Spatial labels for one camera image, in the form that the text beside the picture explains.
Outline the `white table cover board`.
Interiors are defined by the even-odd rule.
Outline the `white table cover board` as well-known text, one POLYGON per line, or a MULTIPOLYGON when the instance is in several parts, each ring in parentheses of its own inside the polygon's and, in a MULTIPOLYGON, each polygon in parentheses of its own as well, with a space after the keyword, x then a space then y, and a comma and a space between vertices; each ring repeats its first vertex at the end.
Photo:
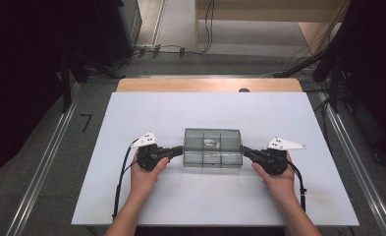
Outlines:
MULTIPOLYGON (((121 167, 131 142, 152 132, 171 148, 187 128, 238 129, 250 148, 273 138, 305 145, 291 151, 303 176, 306 212, 318 226, 357 225, 358 218, 303 92, 115 92, 112 94, 72 219, 108 225, 114 200, 125 199, 130 176, 121 167)), ((173 158, 141 213, 148 226, 281 226, 261 178, 240 169, 186 168, 173 158)))

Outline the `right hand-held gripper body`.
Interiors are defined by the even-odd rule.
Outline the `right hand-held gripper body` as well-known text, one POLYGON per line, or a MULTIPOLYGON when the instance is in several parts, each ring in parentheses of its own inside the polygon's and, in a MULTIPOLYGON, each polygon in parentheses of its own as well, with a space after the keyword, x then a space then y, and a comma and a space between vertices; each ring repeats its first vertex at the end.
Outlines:
POLYGON ((273 138, 266 149, 257 149, 254 152, 254 162, 269 175, 280 175, 288 166, 287 151, 294 149, 305 149, 305 145, 282 138, 273 138))

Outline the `light wooden shelf unit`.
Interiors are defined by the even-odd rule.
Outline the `light wooden shelf unit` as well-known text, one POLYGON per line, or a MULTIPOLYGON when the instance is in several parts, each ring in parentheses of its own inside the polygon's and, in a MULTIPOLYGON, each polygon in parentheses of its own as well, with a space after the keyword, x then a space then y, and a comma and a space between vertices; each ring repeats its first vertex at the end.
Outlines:
POLYGON ((214 20, 295 22, 312 54, 327 45, 352 0, 215 0, 214 20))

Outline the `black metal stand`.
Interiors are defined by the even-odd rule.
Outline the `black metal stand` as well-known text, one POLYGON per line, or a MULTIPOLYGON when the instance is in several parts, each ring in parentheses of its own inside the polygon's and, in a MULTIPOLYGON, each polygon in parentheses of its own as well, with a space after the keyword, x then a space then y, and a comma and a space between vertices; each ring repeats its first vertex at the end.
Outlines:
POLYGON ((84 68, 84 65, 88 65, 98 70, 102 74, 112 79, 124 79, 124 75, 118 75, 105 66, 101 65, 94 59, 78 52, 78 51, 67 51, 65 52, 59 62, 61 85, 63 93, 63 108, 62 112, 68 111, 72 104, 70 75, 73 75, 78 83, 85 83, 88 79, 88 73, 84 68))
POLYGON ((314 56, 305 59, 291 69, 274 73, 273 77, 290 78, 293 74, 315 63, 317 63, 317 67, 314 70, 312 77, 316 82, 323 82, 326 79, 326 76, 331 74, 329 94, 326 98, 326 102, 331 106, 335 113, 338 113, 337 97, 339 82, 342 78, 342 57, 339 53, 337 43, 331 42, 314 56))

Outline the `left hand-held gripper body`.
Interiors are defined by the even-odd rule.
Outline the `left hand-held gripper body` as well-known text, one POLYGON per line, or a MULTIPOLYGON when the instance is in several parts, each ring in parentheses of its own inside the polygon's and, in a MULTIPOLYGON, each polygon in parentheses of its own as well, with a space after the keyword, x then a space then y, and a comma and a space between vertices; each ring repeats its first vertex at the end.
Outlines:
POLYGON ((138 165, 146 171, 152 171, 163 157, 168 157, 170 154, 168 148, 157 145, 156 137, 151 132, 135 140, 131 148, 138 149, 138 165))

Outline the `dark cabinet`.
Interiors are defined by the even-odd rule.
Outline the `dark cabinet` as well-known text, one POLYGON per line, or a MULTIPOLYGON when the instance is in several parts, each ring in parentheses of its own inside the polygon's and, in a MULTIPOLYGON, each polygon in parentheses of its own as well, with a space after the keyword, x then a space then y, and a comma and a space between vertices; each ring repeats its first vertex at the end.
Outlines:
POLYGON ((106 46, 106 63, 112 65, 134 54, 142 18, 138 0, 94 0, 106 46))

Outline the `metal floor rail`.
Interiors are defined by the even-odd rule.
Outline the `metal floor rail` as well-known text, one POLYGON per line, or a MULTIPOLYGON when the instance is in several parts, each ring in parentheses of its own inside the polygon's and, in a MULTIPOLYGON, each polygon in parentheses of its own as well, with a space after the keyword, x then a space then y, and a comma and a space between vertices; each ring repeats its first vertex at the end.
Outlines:
POLYGON ((71 90, 71 98, 73 101, 71 102, 70 107, 61 114, 53 135, 51 136, 47 148, 45 149, 43 156, 40 159, 38 166, 31 178, 31 181, 28 184, 27 190, 19 202, 18 208, 5 236, 22 235, 28 222, 28 218, 34 208, 38 195, 49 172, 49 169, 52 165, 52 162, 56 156, 58 148, 75 112, 77 100, 80 97, 81 90, 82 85, 79 83, 74 83, 71 90))
POLYGON ((386 206, 381 195, 364 167, 358 150, 350 138, 341 116, 336 114, 330 106, 326 107, 326 113, 345 152, 346 158, 358 180, 368 207, 371 210, 382 235, 386 236, 386 206))

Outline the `person's left hand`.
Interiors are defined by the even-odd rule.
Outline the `person's left hand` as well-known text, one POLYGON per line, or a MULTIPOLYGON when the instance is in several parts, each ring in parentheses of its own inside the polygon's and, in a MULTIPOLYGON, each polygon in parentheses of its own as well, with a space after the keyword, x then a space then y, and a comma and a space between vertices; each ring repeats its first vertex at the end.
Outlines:
POLYGON ((158 161, 152 171, 146 171, 140 168, 138 165, 138 156, 135 155, 131 166, 130 194, 136 197, 147 198, 154 189, 159 175, 166 168, 168 163, 169 158, 163 157, 158 161))

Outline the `clear plastic compartment box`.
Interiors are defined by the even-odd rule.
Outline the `clear plastic compartment box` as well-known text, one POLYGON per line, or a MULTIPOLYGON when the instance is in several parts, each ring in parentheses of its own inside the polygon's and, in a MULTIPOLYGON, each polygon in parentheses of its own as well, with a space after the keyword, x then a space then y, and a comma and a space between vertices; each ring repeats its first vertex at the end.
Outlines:
POLYGON ((184 137, 185 167, 241 168, 242 136, 231 129, 186 129, 184 137), (220 143, 220 148, 208 147, 204 139, 220 143))

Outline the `person's right hand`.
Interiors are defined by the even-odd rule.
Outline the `person's right hand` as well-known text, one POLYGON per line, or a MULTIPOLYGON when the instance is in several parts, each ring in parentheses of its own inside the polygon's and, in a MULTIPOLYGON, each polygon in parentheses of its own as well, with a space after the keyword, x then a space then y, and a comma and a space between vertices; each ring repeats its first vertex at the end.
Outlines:
POLYGON ((295 198, 295 172, 290 164, 280 175, 269 175, 259 164, 251 165, 253 170, 262 178, 263 183, 268 187, 273 199, 277 203, 284 203, 295 198))

